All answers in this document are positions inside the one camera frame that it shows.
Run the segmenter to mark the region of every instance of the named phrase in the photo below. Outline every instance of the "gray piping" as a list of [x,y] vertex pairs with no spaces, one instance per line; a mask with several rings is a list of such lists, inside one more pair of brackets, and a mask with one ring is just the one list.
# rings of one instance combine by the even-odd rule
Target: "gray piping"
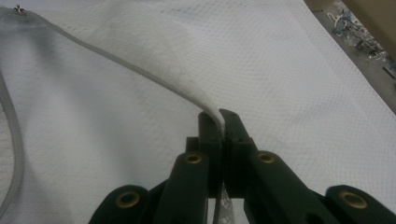
[[12,148],[14,150],[14,173],[12,174],[11,185],[7,191],[6,198],[0,206],[0,218],[7,211],[15,194],[21,187],[23,178],[23,142],[21,137],[20,124],[18,123],[17,113],[9,96],[6,82],[0,70],[0,103],[8,119],[9,130],[12,136]]
[[81,45],[82,47],[84,47],[86,49],[90,49],[93,52],[96,52],[96,53],[108,58],[109,60],[111,60],[111,61],[113,61],[115,63],[118,63],[118,64],[120,64],[120,65],[122,65],[122,66],[124,66],[126,68],[131,69],[132,71],[136,72],[137,74],[148,78],[149,80],[159,84],[160,86],[168,89],[169,91],[172,91],[175,94],[181,96],[182,98],[190,101],[192,104],[200,107],[201,109],[203,109],[215,121],[215,123],[216,123],[216,125],[218,126],[218,129],[219,129],[219,134],[223,134],[223,135],[225,134],[224,133],[224,124],[223,124],[223,122],[221,122],[221,120],[215,115],[215,113],[208,106],[202,104],[201,102],[199,102],[199,101],[197,101],[195,99],[190,98],[189,95],[187,95],[186,93],[180,91],[177,87],[171,85],[170,83],[167,83],[167,82],[161,80],[160,78],[155,77],[150,72],[148,72],[148,71],[146,71],[146,70],[144,70],[144,69],[142,69],[142,68],[140,68],[140,67],[138,67],[138,66],[136,66],[136,65],[134,65],[132,63],[126,62],[125,60],[115,56],[114,54],[111,54],[109,52],[106,52],[106,51],[104,51],[102,49],[99,49],[99,48],[97,48],[95,46],[92,46],[92,45],[90,45],[90,44],[88,44],[86,42],[83,42],[83,41],[79,40],[78,38],[70,35],[66,31],[64,31],[61,27],[51,23],[50,21],[47,21],[45,18],[41,17],[40,15],[38,15],[38,14],[32,12],[32,11],[29,11],[29,14],[32,15],[33,17],[35,17],[38,21],[41,21],[42,23],[46,24],[48,27],[52,28],[53,30],[55,30],[59,34],[65,36],[66,38],[72,40],[73,42]]

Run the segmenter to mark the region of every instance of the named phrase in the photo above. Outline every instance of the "metal grommet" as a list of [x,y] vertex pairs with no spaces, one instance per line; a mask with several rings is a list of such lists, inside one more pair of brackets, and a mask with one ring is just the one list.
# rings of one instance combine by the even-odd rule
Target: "metal grommet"
[[361,196],[355,193],[342,191],[340,193],[340,198],[343,200],[344,203],[351,207],[359,209],[364,209],[367,207],[367,202]]
[[140,196],[138,193],[136,193],[136,191],[125,191],[119,194],[119,196],[117,197],[116,206],[118,208],[130,208],[137,205],[139,200]]
[[197,154],[190,154],[185,157],[186,162],[196,164],[202,161],[202,157]]
[[268,152],[259,153],[258,157],[261,162],[265,162],[265,163],[272,163],[275,161],[275,158]]

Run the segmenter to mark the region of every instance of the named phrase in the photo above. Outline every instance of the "white fabric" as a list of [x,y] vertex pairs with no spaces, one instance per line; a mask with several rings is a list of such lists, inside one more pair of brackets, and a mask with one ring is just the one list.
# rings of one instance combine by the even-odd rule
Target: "white fabric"
[[[303,1],[110,3],[37,13],[153,75],[183,71],[184,90],[238,113],[258,148],[309,188],[351,185],[396,211],[396,118]],[[26,150],[2,222],[87,223],[111,190],[169,176],[201,109],[49,27],[5,13],[0,22],[0,69]],[[234,208],[247,223],[240,201]]]

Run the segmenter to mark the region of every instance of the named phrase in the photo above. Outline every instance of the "black clamp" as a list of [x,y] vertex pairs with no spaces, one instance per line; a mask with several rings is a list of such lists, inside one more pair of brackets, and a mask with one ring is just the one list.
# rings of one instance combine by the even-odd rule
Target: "black clamp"
[[310,190],[276,154],[257,149],[238,115],[220,112],[224,139],[213,119],[201,113],[199,137],[187,138],[186,152],[166,181],[150,191],[115,189],[90,223],[205,224],[207,199],[219,198],[223,183],[230,198],[245,199],[251,224],[396,223],[392,212],[359,189],[331,187],[325,196]]

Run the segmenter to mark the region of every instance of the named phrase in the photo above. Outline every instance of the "black plastic part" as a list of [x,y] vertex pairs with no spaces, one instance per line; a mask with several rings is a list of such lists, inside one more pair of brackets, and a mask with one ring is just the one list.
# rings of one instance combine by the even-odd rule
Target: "black plastic part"
[[204,153],[209,159],[209,197],[216,198],[219,186],[222,183],[222,143],[219,129],[205,112],[198,116],[199,124],[199,145],[198,150]]
[[148,208],[146,209],[146,213],[143,216],[141,223],[151,223],[154,214],[157,211],[157,207],[160,202],[160,199],[163,196],[163,190],[165,189],[166,183],[167,180],[163,181],[161,184],[159,184],[154,189],[151,189],[148,192],[149,195]]
[[[268,151],[253,152],[248,164],[251,189],[246,197],[246,207],[249,208],[247,213],[256,214],[256,218],[249,219],[252,223],[257,220],[257,216],[264,216],[272,220],[270,223],[279,224],[339,223],[315,193],[276,154]],[[266,213],[254,213],[257,206]]]
[[198,137],[187,137],[186,151],[199,151],[199,138]]
[[[138,202],[127,208],[117,206],[117,199],[125,192],[135,192],[138,195]],[[93,214],[90,224],[130,224],[143,223],[146,209],[149,205],[149,192],[138,186],[123,186],[113,190],[99,205]]]
[[350,186],[329,188],[324,202],[342,223],[396,223],[396,216],[388,208],[366,192]]
[[152,223],[206,223],[208,172],[209,160],[206,155],[200,152],[179,155]]
[[248,155],[257,151],[252,138],[248,136],[242,120],[233,111],[221,109],[225,120],[226,142],[224,161],[224,183],[230,198],[244,198],[248,186]]

